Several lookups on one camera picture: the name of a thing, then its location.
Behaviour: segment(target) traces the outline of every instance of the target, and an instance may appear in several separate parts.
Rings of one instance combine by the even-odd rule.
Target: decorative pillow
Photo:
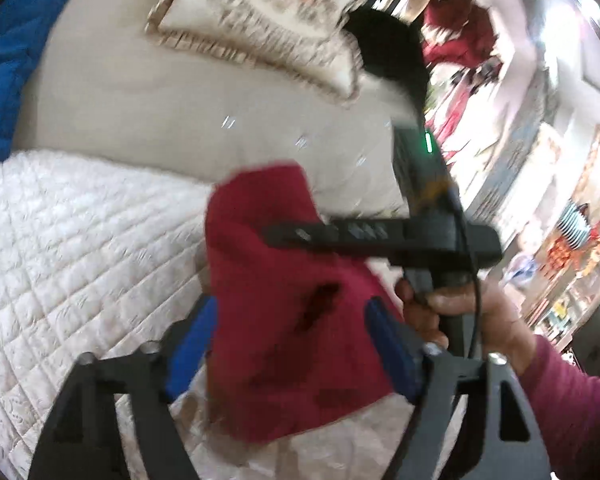
[[[342,25],[364,2],[159,0],[146,31],[180,50],[286,69],[350,100],[358,94],[362,58]]]

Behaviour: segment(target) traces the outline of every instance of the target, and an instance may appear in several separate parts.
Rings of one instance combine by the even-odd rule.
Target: black cable
[[[478,278],[478,268],[475,261],[475,254],[469,246],[469,240],[467,237],[467,224],[464,213],[461,210],[455,212],[456,225],[458,226],[458,232],[464,250],[469,257],[469,272],[471,274],[472,282],[474,283],[474,294],[475,294],[475,313],[474,313],[474,331],[471,334],[471,343],[469,345],[469,358],[474,359],[478,349],[478,338],[480,335],[480,316],[482,314],[482,289],[480,287],[480,279]]]

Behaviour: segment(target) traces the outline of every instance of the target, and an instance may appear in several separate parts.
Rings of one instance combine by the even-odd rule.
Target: green led light
[[[426,132],[424,134],[424,138],[427,139],[427,151],[429,153],[433,153],[433,144],[431,142],[431,134],[429,132]]]

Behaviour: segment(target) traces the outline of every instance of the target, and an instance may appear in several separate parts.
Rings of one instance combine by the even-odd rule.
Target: bed
[[[280,72],[158,47],[143,32],[156,1],[69,1],[23,95],[14,144],[24,151],[0,164],[0,471],[9,480],[26,478],[80,353],[132,352],[203,291],[212,183],[293,159],[323,213],[404,208],[392,124],[413,125],[414,113],[401,92],[365,75],[359,99],[343,106]],[[376,268],[390,283],[386,266]],[[250,447],[208,427],[205,410],[202,370],[172,412],[212,480],[380,478],[411,413],[389,396]],[[130,470],[143,479],[124,397],[118,411]]]
[[[150,166],[217,182],[282,158],[304,167],[318,208],[402,204],[392,121],[410,102],[363,77],[341,105],[286,73],[159,47],[143,29],[158,0],[70,0],[29,81],[14,143]]]

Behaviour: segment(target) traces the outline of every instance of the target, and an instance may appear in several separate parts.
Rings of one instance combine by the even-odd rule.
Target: red cloth
[[[472,6],[467,24],[456,40],[443,44],[423,44],[426,64],[456,63],[467,68],[478,68],[491,57],[496,35],[487,9]]]
[[[206,216],[218,298],[210,395],[226,429],[250,442],[318,428],[392,391],[363,319],[374,296],[399,317],[392,300],[363,260],[266,246],[261,229],[283,221],[318,221],[295,164],[239,174]]]
[[[552,469],[560,480],[600,480],[600,378],[563,361],[537,336],[536,356],[520,377]]]
[[[430,27],[460,32],[469,19],[473,0],[431,0],[424,12],[424,23]]]
[[[454,89],[454,93],[450,97],[453,102],[449,103],[445,120],[440,127],[435,127],[437,113],[427,122],[427,127],[433,131],[433,136],[441,147],[456,132],[469,103],[469,97],[471,97],[471,78],[464,76],[458,84],[460,88]]]

